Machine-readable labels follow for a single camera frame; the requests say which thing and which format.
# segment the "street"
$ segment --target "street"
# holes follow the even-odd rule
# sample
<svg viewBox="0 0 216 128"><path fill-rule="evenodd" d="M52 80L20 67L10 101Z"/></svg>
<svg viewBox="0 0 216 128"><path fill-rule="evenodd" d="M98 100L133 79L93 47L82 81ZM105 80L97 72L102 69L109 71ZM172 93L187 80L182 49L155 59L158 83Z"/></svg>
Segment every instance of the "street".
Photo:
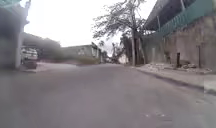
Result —
<svg viewBox="0 0 216 128"><path fill-rule="evenodd" d="M2 74L0 128L216 128L216 97L111 64Z"/></svg>

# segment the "curb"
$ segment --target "curb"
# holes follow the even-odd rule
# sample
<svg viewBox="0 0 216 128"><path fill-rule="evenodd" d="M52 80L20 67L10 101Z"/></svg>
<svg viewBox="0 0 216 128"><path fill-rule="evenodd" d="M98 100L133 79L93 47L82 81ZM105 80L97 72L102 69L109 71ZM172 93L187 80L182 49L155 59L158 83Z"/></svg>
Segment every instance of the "curb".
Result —
<svg viewBox="0 0 216 128"><path fill-rule="evenodd" d="M139 69L136 69L136 70L139 71L139 72L141 72L141 73L143 73L143 74L150 75L150 76L156 77L158 79L164 80L164 81L166 81L168 83L173 83L173 84L177 84L179 86L183 86L183 87L187 87L187 88L191 88L191 89L196 89L196 90L201 91L203 93L211 94L211 95L216 96L216 91L213 90L213 89L206 89L205 87L201 87L199 85L186 83L186 82L183 82L183 81L175 80L173 78L164 77L162 75L158 75L158 74L155 74L155 73L142 71L142 70L139 70Z"/></svg>

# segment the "sidewalk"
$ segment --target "sidewalk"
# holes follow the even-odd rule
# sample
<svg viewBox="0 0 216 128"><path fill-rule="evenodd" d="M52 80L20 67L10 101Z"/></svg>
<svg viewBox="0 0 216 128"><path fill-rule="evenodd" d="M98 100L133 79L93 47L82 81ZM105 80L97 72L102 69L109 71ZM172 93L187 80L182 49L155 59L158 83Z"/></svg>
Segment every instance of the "sidewalk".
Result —
<svg viewBox="0 0 216 128"><path fill-rule="evenodd" d="M147 66L137 67L136 69L160 79L175 82L216 95L216 75L201 75L178 70L160 69L154 67L148 68Z"/></svg>

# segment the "railing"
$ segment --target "railing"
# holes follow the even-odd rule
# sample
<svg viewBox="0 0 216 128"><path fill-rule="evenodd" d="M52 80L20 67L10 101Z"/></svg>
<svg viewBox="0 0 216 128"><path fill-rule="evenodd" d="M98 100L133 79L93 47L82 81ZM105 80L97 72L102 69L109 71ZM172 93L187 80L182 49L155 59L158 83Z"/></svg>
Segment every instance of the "railing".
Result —
<svg viewBox="0 0 216 128"><path fill-rule="evenodd" d="M7 8L16 5L21 0L0 0L0 7Z"/></svg>
<svg viewBox="0 0 216 128"><path fill-rule="evenodd" d="M186 10L182 11L180 14L162 26L158 30L157 36L164 37L174 30L190 24L199 17L202 17L212 11L212 0L196 0L192 5L186 8Z"/></svg>

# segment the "pavement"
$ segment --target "pavement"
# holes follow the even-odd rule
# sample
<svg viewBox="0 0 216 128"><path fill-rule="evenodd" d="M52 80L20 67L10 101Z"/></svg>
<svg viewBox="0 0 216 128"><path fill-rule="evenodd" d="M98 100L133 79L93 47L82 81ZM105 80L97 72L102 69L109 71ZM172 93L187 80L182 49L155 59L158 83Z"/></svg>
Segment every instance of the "pavement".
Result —
<svg viewBox="0 0 216 128"><path fill-rule="evenodd" d="M216 75L197 74L195 72L178 71L165 68L142 66L137 70L167 81L183 84L188 87L197 88L205 93L216 95Z"/></svg>
<svg viewBox="0 0 216 128"><path fill-rule="evenodd" d="M216 128L216 96L120 65L8 73L0 128Z"/></svg>
<svg viewBox="0 0 216 128"><path fill-rule="evenodd" d="M43 71L53 71L53 70L66 70L76 68L76 65L73 64L62 64L62 63L46 63L46 62L38 62L37 69L25 69L24 67L20 68L20 71L23 72L43 72Z"/></svg>

